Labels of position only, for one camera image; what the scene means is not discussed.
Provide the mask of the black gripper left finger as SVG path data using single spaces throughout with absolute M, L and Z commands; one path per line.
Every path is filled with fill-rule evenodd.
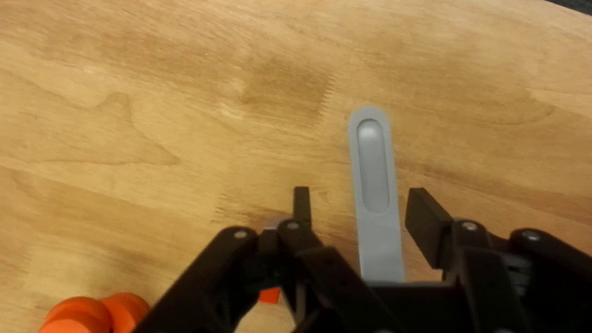
M 293 217 L 305 226 L 313 222 L 311 198 L 307 187 L 294 189 Z

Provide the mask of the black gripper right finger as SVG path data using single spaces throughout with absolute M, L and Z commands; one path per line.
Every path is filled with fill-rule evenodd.
M 453 219 L 428 189 L 409 191 L 405 228 L 431 269 L 444 267 L 446 239 Z

